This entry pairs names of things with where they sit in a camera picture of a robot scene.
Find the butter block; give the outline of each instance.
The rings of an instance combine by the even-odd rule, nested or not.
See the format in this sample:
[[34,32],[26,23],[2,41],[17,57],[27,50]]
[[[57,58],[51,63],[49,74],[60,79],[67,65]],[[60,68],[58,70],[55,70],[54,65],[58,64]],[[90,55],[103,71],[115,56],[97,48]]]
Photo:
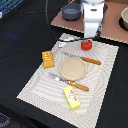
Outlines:
[[73,91],[72,86],[63,88],[63,91],[72,110],[80,107],[80,102]]
[[54,67],[54,60],[51,51],[42,52],[44,68]]

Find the cable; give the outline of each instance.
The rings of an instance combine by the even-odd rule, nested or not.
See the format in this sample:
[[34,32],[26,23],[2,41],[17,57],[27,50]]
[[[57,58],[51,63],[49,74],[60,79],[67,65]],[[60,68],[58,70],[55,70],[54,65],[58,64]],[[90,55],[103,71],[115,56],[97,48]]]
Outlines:
[[64,41],[64,40],[60,40],[59,38],[57,38],[54,33],[52,32],[50,26],[49,26],[49,21],[48,21],[48,0],[46,0],[46,5],[45,5],[45,16],[46,16],[46,22],[47,22],[47,26],[48,26],[48,29],[51,33],[51,35],[57,40],[57,41],[61,41],[61,42],[74,42],[74,41],[79,41],[79,40],[87,40],[87,39],[96,39],[96,37],[90,37],[90,38],[79,38],[79,39],[74,39],[74,40],[70,40],[70,41]]
[[[57,9],[60,9],[62,8],[63,6],[67,5],[69,2],[71,2],[72,0],[69,0],[67,3],[65,3],[64,5],[62,6],[59,6],[55,9],[52,9],[52,10],[49,10],[48,12],[52,12],[52,11],[55,11]],[[11,8],[5,8],[5,7],[0,7],[0,8],[3,8],[3,9],[7,9],[9,11],[12,11],[12,12],[19,12],[19,13],[25,13],[25,14],[37,14],[37,13],[45,13],[45,11],[42,11],[42,12],[24,12],[24,11],[19,11],[19,10],[14,10],[14,9],[11,9]]]

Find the butter knife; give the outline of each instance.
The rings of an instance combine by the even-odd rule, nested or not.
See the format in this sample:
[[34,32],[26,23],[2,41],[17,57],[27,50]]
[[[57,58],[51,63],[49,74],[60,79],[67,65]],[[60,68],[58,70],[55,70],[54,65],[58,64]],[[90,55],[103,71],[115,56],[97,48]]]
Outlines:
[[56,81],[65,82],[65,83],[67,83],[67,84],[69,84],[69,85],[72,85],[72,86],[74,86],[74,87],[76,87],[76,88],[79,88],[79,89],[81,89],[81,90],[89,91],[89,88],[88,88],[88,87],[83,86],[83,85],[78,84],[78,83],[75,83],[75,82],[70,81],[70,80],[65,80],[65,79],[61,78],[60,76],[58,76],[58,75],[56,75],[56,74],[54,74],[54,73],[49,73],[49,77],[52,78],[52,79],[54,79],[54,80],[56,80]]
[[[76,56],[76,55],[72,55],[70,53],[67,53],[67,52],[63,52],[61,51],[63,54],[69,56],[69,57],[79,57],[79,56]],[[97,64],[97,65],[101,65],[101,62],[98,61],[98,60],[93,60],[93,59],[89,59],[89,58],[86,58],[86,57],[79,57],[81,58],[83,61],[86,61],[86,62],[90,62],[90,63],[93,63],[93,64]]]

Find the tomato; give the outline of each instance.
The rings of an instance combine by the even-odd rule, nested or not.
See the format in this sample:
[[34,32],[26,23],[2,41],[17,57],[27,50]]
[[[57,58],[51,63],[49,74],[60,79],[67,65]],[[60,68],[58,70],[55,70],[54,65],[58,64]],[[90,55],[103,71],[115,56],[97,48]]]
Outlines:
[[81,42],[81,48],[83,50],[90,50],[92,48],[92,41],[88,40],[87,43],[84,43],[84,41]]

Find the white placemat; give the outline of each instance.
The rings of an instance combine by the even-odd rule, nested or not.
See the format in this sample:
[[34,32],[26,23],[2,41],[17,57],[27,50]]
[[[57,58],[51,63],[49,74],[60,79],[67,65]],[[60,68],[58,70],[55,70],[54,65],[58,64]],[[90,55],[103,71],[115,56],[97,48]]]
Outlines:
[[[68,37],[78,38],[64,33],[60,39],[67,39]],[[41,64],[17,98],[55,115],[76,127],[94,128],[118,47],[93,41],[93,48],[89,51],[84,51],[80,47],[80,42],[68,43],[60,49],[58,41],[52,49],[55,67],[44,69],[43,64]],[[61,76],[58,67],[64,59],[68,58],[61,51],[101,61],[101,65],[85,62],[87,63],[88,72],[83,79],[76,82],[89,87],[89,92],[73,87],[81,103],[81,106],[75,110],[71,110],[63,93],[63,88],[68,85],[48,77],[49,72]]]

